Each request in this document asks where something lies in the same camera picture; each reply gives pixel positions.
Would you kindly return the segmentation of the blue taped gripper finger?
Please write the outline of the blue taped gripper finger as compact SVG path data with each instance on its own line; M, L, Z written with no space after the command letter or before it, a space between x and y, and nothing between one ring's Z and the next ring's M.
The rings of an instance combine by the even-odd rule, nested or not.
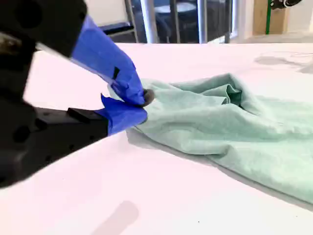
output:
M83 0L39 0L37 4L42 49L100 76L131 105L145 107L152 102L154 93L143 88L133 61L95 24Z
M83 110L38 109L36 164L47 166L101 139L143 123L146 111L110 97L101 97L103 108Z

